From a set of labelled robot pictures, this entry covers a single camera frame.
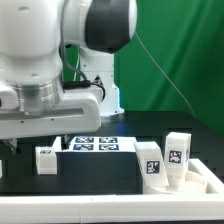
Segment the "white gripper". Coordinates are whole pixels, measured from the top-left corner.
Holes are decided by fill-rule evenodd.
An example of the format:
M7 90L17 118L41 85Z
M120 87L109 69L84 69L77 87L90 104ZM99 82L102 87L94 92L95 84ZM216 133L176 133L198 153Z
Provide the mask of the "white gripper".
M102 89L89 85L64 89L56 80L45 84L16 85L0 80L0 140L17 153L17 140L38 136L98 130ZM61 137L61 149L70 135Z

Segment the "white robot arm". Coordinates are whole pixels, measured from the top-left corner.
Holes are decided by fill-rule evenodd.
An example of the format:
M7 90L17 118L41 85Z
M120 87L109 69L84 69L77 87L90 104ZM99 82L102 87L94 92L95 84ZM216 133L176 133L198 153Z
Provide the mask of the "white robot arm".
M0 140L98 130L105 87L63 80L66 46L113 54L136 24L136 0L0 0Z

